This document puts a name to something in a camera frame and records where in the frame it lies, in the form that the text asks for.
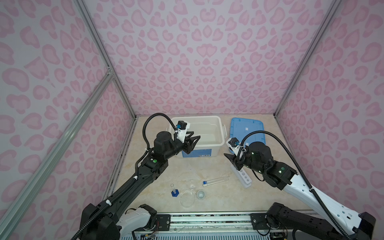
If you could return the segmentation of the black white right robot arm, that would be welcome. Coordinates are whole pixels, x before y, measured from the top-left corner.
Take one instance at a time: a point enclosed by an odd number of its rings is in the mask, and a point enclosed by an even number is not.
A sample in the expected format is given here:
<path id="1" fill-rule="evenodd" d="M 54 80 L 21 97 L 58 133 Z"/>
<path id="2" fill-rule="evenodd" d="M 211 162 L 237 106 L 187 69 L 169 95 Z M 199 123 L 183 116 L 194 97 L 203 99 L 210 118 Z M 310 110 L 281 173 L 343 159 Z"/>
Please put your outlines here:
<path id="1" fill-rule="evenodd" d="M 319 215 L 306 215 L 283 204 L 273 203 L 262 224 L 271 229 L 301 231 L 321 240 L 373 238 L 375 217 L 367 212 L 359 214 L 310 185 L 295 169 L 275 161 L 270 148 L 264 143 L 253 142 L 243 146 L 237 138 L 230 138 L 226 144 L 232 153 L 225 154 L 225 157 L 236 170 L 247 167 L 260 173 L 271 187 L 294 196 Z"/>

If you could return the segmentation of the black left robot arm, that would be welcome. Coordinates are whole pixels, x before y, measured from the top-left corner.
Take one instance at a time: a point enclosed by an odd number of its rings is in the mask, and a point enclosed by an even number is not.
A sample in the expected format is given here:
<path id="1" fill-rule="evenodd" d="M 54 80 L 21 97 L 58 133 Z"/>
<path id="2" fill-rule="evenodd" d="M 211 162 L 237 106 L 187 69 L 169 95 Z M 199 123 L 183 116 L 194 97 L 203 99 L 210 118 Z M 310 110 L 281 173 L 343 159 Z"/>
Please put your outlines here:
<path id="1" fill-rule="evenodd" d="M 89 204 L 83 210 L 80 229 L 72 239 L 118 240 L 123 230 L 118 222 L 133 200 L 165 171 L 171 157 L 182 151 L 191 153 L 200 138 L 188 132 L 182 142 L 173 139 L 169 132 L 159 132 L 154 147 L 149 150 L 141 165 L 135 168 L 129 180 L 98 205 Z"/>

